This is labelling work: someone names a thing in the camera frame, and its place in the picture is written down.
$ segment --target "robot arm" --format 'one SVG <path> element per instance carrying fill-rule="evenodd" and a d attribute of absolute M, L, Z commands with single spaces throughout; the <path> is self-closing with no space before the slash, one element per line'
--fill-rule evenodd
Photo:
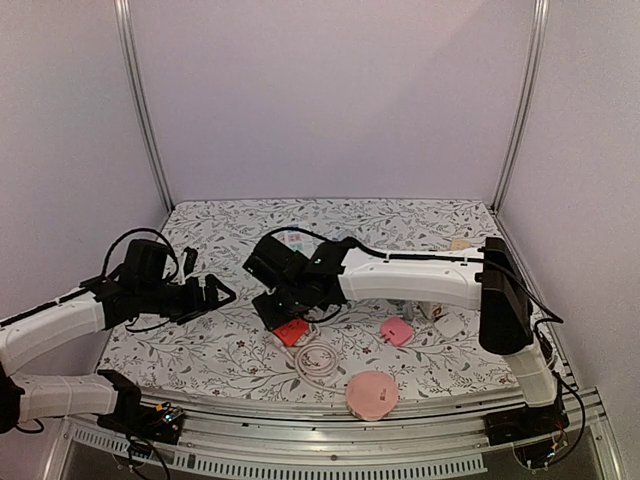
<path fill-rule="evenodd" d="M 269 331 L 312 308 L 348 300 L 432 301 L 480 310 L 480 345 L 509 364 L 527 405 L 512 416 L 488 416 L 487 429 L 517 425 L 517 432 L 495 436 L 513 441 L 568 424 L 558 379 L 530 326 L 532 305 L 519 287 L 524 280 L 502 239 L 453 252 L 399 252 L 347 238 L 325 241 L 308 259 L 267 235 L 244 268 L 269 289 L 253 300 Z"/>
<path fill-rule="evenodd" d="M 133 240 L 123 264 L 111 275 L 82 282 L 63 297 L 0 321 L 0 433 L 40 417 L 95 413 L 102 415 L 98 423 L 106 428 L 161 441 L 177 439 L 179 428 L 173 428 L 171 412 L 141 406 L 139 388 L 117 372 L 80 377 L 19 372 L 32 359 L 74 338 L 109 330 L 140 314 L 182 324 L 235 300 L 235 293 L 213 275 L 205 277 L 204 286 L 194 277 L 179 283 L 163 278 L 168 255 L 168 246 Z M 182 274 L 191 273 L 196 256 L 195 250 L 185 252 Z M 169 421 L 155 421 L 161 414 Z M 150 415 L 153 422 L 142 421 Z M 153 432 L 148 431 L 150 423 L 155 424 Z"/>

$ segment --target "vertical metal pole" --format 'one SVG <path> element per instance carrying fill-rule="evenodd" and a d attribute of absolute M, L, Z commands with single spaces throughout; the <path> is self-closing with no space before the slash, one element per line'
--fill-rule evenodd
<path fill-rule="evenodd" d="M 115 0 L 116 19 L 118 22 L 118 30 L 120 32 L 120 43 L 122 44 L 122 53 L 124 55 L 124 64 L 129 78 L 129 86 L 133 95 L 133 103 L 135 105 L 140 131 L 144 140 L 149 166 L 153 173 L 153 179 L 160 195 L 162 205 L 171 212 L 175 207 L 169 183 L 162 166 L 156 137 L 153 133 L 153 125 L 147 108 L 147 101 L 144 96 L 142 87 L 142 77 L 140 75 L 140 65 L 138 64 L 138 55 L 133 36 L 133 25 L 131 22 L 131 11 L 129 10 L 129 0 Z"/>
<path fill-rule="evenodd" d="M 522 92 L 520 93 L 520 102 L 516 111 L 516 118 L 511 130 L 509 146 L 507 154 L 502 164 L 500 178 L 491 203 L 491 210 L 498 214 L 504 204 L 504 200 L 509 190 L 509 183 L 513 176 L 513 169 L 518 158 L 518 151 L 524 137 L 524 131 L 527 124 L 527 117 L 533 100 L 533 92 L 542 56 L 542 47 L 544 44 L 544 34 L 547 28 L 547 17 L 549 13 L 549 0 L 536 0 L 533 26 L 531 31 L 531 41 L 529 44 L 529 56 L 527 59 L 527 69 L 525 72 L 524 82 L 522 84 Z"/>

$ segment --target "patterned mat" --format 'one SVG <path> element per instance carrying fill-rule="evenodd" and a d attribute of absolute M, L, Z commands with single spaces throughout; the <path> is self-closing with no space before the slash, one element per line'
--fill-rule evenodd
<path fill-rule="evenodd" d="M 267 231 L 298 224 L 330 238 L 356 236 L 380 249 L 446 250 L 454 239 L 483 244 L 499 235 L 485 206 L 440 200 L 242 200 L 185 202 L 177 206 L 164 233 L 176 251 L 199 252 L 196 274 L 214 273 L 238 300 L 184 326 L 149 333 L 116 328 L 100 368 L 116 369 L 141 386 L 185 393 L 295 402 L 326 402 L 334 394 L 301 382 L 262 328 L 251 300 L 264 291 L 242 270 Z M 414 320 L 412 340 L 402 348 L 385 344 L 380 324 L 399 313 L 386 301 L 351 303 L 321 327 L 321 337 L 340 352 L 344 385 L 361 371 L 379 370 L 396 379 L 402 399 L 460 395 L 512 387 L 506 363 L 478 344 L 477 312 L 450 308 L 464 322 L 453 336 Z M 157 318 L 141 317 L 136 328 Z"/>

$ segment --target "coiled white cable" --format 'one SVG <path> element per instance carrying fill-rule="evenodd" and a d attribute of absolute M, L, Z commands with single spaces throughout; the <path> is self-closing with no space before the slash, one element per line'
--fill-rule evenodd
<path fill-rule="evenodd" d="M 299 350 L 295 352 L 295 354 L 291 354 L 287 347 L 285 347 L 280 339 L 275 335 L 273 336 L 273 342 L 274 345 L 293 363 L 300 380 L 319 390 L 344 395 L 344 389 L 328 387 L 318 382 L 318 379 L 320 378 L 335 375 L 338 371 L 338 365 L 340 364 L 340 356 L 336 349 L 326 342 L 317 340 L 319 335 L 320 331 L 318 330 L 318 327 L 310 325 L 310 333 L 308 337 L 302 340 L 299 345 L 293 347 L 299 347 Z M 309 361 L 311 354 L 314 354 L 316 358 L 320 357 L 324 362 L 321 361 L 316 364 L 316 362 Z"/>

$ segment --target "metal frame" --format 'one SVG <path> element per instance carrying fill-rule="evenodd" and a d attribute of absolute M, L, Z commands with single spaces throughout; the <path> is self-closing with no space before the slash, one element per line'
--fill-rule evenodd
<path fill-rule="evenodd" d="M 127 75 L 149 164 L 162 204 L 167 212 L 171 212 L 175 204 L 144 96 L 129 1 L 114 1 Z M 539 297 L 540 291 L 518 256 L 498 214 L 505 202 L 531 108 L 548 9 L 549 0 L 535 1 L 525 78 L 491 205 L 496 224 L 520 263 L 527 283 Z M 575 388 L 575 379 L 561 343 L 553 326 L 551 327 L 563 365 L 570 375 L 568 383 Z M 581 392 L 580 396 L 587 406 L 588 423 L 605 478 L 622 479 L 624 474 L 620 456 L 597 390 L 589 389 Z M 335 480 L 357 479 L 358 472 L 364 471 L 382 472 L 387 469 L 388 474 L 389 468 L 395 469 L 398 465 L 405 468 L 406 475 L 407 468 L 423 468 L 424 471 L 429 462 L 432 465 L 450 463 L 452 459 L 469 459 L 505 448 L 489 446 L 483 434 L 482 417 L 489 411 L 505 410 L 523 403 L 518 388 L 454 399 L 405 401 L 384 421 L 363 424 L 356 421 L 343 405 L 263 403 L 144 390 L 144 401 L 149 404 L 166 400 L 180 404 L 188 411 L 179 445 L 162 447 L 163 452 L 171 458 L 172 468 L 200 474 L 206 474 L 208 470 L 229 478 L 229 473 L 235 475 L 235 472 L 228 471 L 229 466 L 241 464 L 241 468 L 245 469 L 244 473 L 247 468 L 256 468 L 256 474 L 258 468 L 268 468 L 271 469 L 270 472 L 280 472 L 279 477 L 274 473 L 271 478 L 283 478 L 283 473 L 286 478 L 290 478 L 291 473 L 292 479 L 306 479 L 305 472 L 309 468 L 313 470 L 314 467 L 322 467 L 327 472 L 335 471 L 335 477 L 332 473 L 329 474 Z M 571 419 L 569 430 L 577 429 L 581 421 L 578 403 L 570 394 L 566 394 L 565 405 Z M 116 455 L 122 454 L 122 437 L 100 429 L 92 417 L 65 419 L 48 459 L 45 479 L 61 478 L 73 441 Z M 219 467 L 225 467 L 227 471 L 213 470 Z"/>
<path fill-rule="evenodd" d="M 147 151 L 149 166 L 153 174 L 153 179 L 158 189 L 158 195 L 165 210 L 170 213 L 175 207 L 175 202 L 171 196 L 169 182 L 162 166 L 160 152 L 153 132 L 151 116 L 147 106 L 147 100 L 144 95 L 142 86 L 142 77 L 140 74 L 140 65 L 138 63 L 138 53 L 133 35 L 133 25 L 131 21 L 131 11 L 129 9 L 129 0 L 115 0 L 116 19 L 118 22 L 118 30 L 120 32 L 120 43 L 122 44 L 122 53 L 124 55 L 125 68 L 127 77 L 129 78 L 129 86 L 133 96 L 133 103 L 140 124 L 142 139 Z"/>
<path fill-rule="evenodd" d="M 594 442 L 602 445 L 599 458 L 605 478 L 621 479 L 621 470 L 610 468 L 619 461 L 598 392 L 589 389 L 580 396 L 586 406 L 588 425 L 598 428 L 593 435 Z M 145 398 L 157 401 L 153 397 Z M 216 478 L 246 477 L 249 469 L 258 474 L 248 474 L 251 478 L 260 478 L 259 472 L 268 471 L 265 478 L 291 480 L 309 480 L 314 471 L 326 471 L 327 480 L 373 479 L 374 472 L 380 479 L 387 474 L 388 478 L 397 480 L 416 478 L 416 473 L 421 478 L 445 478 L 441 473 L 447 472 L 442 472 L 439 465 L 445 470 L 444 465 L 448 465 L 453 470 L 449 473 L 455 474 L 451 477 L 459 477 L 470 472 L 463 472 L 455 465 L 511 448 L 509 444 L 489 446 L 482 418 L 489 411 L 521 405 L 521 397 L 516 395 L 489 404 L 480 401 L 481 398 L 479 394 L 448 406 L 441 399 L 405 401 L 389 418 L 368 423 L 356 420 L 337 405 L 324 405 L 320 412 L 315 405 L 300 405 L 297 414 L 285 418 L 285 411 L 280 418 L 272 418 L 271 406 L 259 401 L 236 402 L 238 408 L 234 411 L 234 402 L 207 399 L 206 404 L 182 404 L 188 415 L 177 446 L 157 446 L 172 469 Z M 564 401 L 571 420 L 568 430 L 575 431 L 582 420 L 578 402 L 568 393 Z M 299 415 L 314 418 L 298 419 Z M 50 462 L 61 467 L 48 469 L 47 480 L 61 478 L 70 441 L 124 455 L 123 436 L 97 427 L 89 415 L 66 419 L 64 429 L 63 440 Z M 153 460 L 147 461 L 157 465 Z M 475 466 L 484 468 L 481 461 L 476 461 Z M 421 474 L 422 469 L 436 475 Z"/>
<path fill-rule="evenodd" d="M 531 40 L 529 43 L 529 55 L 527 59 L 527 68 L 525 71 L 524 82 L 522 84 L 522 92 L 520 93 L 520 102 L 518 104 L 518 110 L 516 111 L 516 118 L 511 130 L 511 137 L 509 138 L 509 146 L 507 147 L 507 153 L 502 164 L 502 170 L 500 171 L 500 177 L 498 179 L 498 185 L 493 196 L 491 203 L 491 211 L 496 214 L 500 212 L 504 204 L 507 192 L 509 190 L 509 183 L 513 176 L 513 169 L 518 158 L 518 151 L 522 144 L 524 137 L 525 127 L 527 125 L 527 117 L 529 116 L 529 110 L 531 109 L 531 102 L 533 99 L 533 92 L 538 75 L 538 68 L 540 65 L 540 58 L 542 56 L 542 48 L 544 44 L 544 34 L 547 28 L 547 17 L 549 13 L 549 0 L 536 0 L 533 26 L 531 31 Z"/>

